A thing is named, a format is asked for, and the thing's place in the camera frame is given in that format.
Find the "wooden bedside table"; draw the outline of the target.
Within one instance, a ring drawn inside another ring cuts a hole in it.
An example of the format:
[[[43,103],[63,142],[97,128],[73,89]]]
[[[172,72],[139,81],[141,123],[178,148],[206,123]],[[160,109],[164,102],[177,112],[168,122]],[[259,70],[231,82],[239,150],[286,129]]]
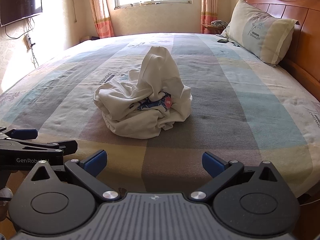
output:
[[[203,34],[221,34],[224,31],[224,27],[211,25],[211,24],[201,24],[201,33]]]

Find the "wall mounted black television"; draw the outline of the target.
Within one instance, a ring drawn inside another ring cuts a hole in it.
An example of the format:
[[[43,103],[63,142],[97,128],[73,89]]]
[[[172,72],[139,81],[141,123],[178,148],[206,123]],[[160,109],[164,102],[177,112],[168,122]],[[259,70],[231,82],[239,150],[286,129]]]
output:
[[[42,13],[42,0],[1,0],[1,27]]]

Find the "white printed sweatshirt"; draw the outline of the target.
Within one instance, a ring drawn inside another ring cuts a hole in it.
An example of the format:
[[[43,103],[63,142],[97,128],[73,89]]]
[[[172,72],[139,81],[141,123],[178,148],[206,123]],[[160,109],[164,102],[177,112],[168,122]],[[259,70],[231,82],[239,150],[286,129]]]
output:
[[[150,139],[191,114],[191,88],[183,84],[167,48],[151,47],[140,70],[128,75],[127,81],[112,79],[94,93],[93,101],[112,133]]]

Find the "left orange striped curtain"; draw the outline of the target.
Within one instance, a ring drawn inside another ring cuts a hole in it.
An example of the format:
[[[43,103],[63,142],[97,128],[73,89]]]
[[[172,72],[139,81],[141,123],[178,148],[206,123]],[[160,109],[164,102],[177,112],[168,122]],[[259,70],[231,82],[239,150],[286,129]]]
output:
[[[107,0],[89,0],[95,29],[100,38],[114,37]]]

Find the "orange striped curtain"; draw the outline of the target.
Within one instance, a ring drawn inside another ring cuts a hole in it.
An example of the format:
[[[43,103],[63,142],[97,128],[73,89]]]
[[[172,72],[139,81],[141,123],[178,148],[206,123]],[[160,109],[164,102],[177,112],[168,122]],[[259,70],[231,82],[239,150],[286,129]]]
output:
[[[217,20],[217,0],[201,0],[201,33],[207,34],[208,30],[203,25],[211,25],[215,20]]]
[[[89,0],[95,29],[100,38],[114,37],[107,0]]]

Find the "front pastel pillow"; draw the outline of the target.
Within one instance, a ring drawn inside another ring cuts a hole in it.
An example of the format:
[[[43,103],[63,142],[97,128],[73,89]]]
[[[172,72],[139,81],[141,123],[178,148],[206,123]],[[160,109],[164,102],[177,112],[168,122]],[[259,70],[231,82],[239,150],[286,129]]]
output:
[[[286,55],[297,20],[275,18],[239,0],[230,23],[221,33],[269,65],[277,65]]]

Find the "patchwork pastel bed sheet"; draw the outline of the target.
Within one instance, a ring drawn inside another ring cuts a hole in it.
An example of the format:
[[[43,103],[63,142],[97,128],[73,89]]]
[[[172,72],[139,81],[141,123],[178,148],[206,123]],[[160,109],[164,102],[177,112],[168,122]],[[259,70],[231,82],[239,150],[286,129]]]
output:
[[[1,95],[1,125],[108,154],[118,190],[191,192],[210,151],[270,161],[296,196],[319,182],[319,102],[281,67],[206,34],[141,34],[69,48]]]

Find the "right orange striped curtain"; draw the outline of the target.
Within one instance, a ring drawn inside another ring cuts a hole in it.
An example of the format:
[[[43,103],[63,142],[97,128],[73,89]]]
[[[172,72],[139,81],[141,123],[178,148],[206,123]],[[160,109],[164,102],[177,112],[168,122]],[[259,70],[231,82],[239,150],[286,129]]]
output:
[[[201,33],[207,34],[208,30],[203,25],[211,25],[215,20],[217,20],[217,0],[201,0]]]

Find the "black remote control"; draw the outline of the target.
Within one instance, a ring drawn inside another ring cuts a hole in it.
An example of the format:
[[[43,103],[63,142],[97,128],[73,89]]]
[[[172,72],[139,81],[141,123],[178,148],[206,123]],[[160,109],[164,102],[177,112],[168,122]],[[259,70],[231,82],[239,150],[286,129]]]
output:
[[[219,40],[217,40],[217,42],[219,42],[219,43],[227,43],[228,40],[227,39],[219,39]]]

